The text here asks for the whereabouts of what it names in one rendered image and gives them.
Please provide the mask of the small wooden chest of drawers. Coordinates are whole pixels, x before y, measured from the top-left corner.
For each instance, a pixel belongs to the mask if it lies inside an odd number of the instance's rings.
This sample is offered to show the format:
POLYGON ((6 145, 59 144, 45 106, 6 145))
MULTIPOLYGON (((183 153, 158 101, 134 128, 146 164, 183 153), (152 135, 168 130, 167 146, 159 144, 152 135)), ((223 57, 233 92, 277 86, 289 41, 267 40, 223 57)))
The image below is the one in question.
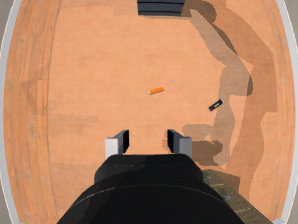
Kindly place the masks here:
POLYGON ((240 212, 240 213, 236 213, 237 215, 241 215, 241 214, 246 214, 249 212, 253 212, 255 211, 262 219, 264 219, 268 224, 273 224, 268 218, 266 218, 260 211, 258 211, 252 204, 250 204, 244 197, 242 197, 235 189, 233 189, 227 182, 225 182, 219 175, 217 175, 212 169, 208 169, 210 170, 213 174, 215 174, 225 185, 221 185, 221 186, 213 186, 212 188, 216 188, 216 187, 223 187, 223 186, 228 186, 238 197, 240 197, 250 208, 251 210, 248 211, 244 211, 244 212, 240 212))

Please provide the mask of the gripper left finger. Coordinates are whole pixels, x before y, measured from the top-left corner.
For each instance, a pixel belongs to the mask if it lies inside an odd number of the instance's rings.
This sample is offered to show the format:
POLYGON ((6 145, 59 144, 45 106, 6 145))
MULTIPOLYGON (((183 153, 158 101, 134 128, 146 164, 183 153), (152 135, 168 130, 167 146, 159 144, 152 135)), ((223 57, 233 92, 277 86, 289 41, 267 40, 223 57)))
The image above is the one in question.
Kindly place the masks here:
POLYGON ((105 157, 106 159, 115 154, 125 154, 129 147, 129 130, 122 130, 114 137, 105 139, 105 157))

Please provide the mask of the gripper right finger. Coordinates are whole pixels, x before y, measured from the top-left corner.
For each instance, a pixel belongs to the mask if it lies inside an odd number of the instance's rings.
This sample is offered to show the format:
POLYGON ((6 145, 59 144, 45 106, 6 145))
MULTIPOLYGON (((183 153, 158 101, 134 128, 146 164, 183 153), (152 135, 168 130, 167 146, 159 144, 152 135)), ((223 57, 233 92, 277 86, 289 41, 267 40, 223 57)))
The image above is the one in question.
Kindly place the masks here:
POLYGON ((184 137, 173 129, 167 129, 167 146, 174 154, 186 154, 192 158, 191 137, 184 137))

